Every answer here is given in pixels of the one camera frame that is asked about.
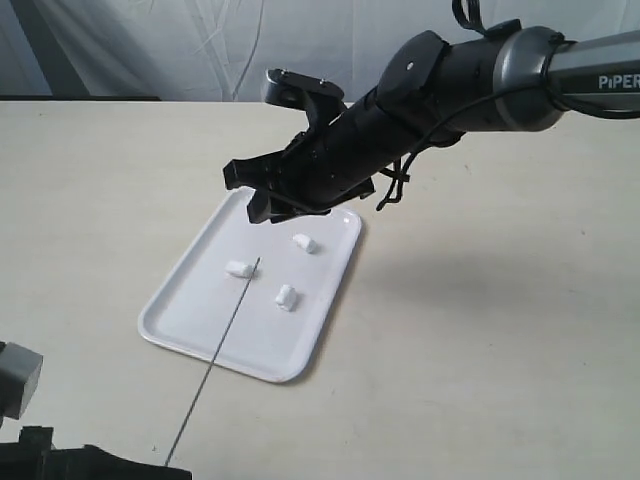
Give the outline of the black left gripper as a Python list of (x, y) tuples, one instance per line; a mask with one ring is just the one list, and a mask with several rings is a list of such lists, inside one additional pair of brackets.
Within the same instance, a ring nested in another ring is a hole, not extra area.
[(56, 450), (52, 427), (24, 427), (1, 444), (1, 479), (192, 480), (190, 471), (121, 458), (93, 445)]

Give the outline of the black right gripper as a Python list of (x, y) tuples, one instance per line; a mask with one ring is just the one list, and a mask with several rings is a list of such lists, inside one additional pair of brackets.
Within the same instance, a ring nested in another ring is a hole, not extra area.
[(222, 174), (227, 189), (255, 189), (247, 205), (251, 224), (324, 215), (337, 205), (375, 192), (375, 137), (353, 124), (333, 125), (310, 142), (233, 159)]

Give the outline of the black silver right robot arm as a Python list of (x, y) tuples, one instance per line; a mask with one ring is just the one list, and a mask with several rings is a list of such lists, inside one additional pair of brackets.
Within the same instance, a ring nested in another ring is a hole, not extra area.
[(302, 111), (308, 126), (281, 150), (224, 166), (227, 189), (253, 192), (251, 223), (328, 214), (370, 196), (377, 174), (390, 179), (382, 204), (396, 204), (421, 152), (451, 147), (468, 133), (540, 132), (568, 111), (638, 118), (637, 32), (574, 41), (517, 19), (486, 27), (475, 1), (456, 1), (452, 11), (474, 40), (415, 35), (352, 105), (328, 80), (267, 72), (265, 102)]

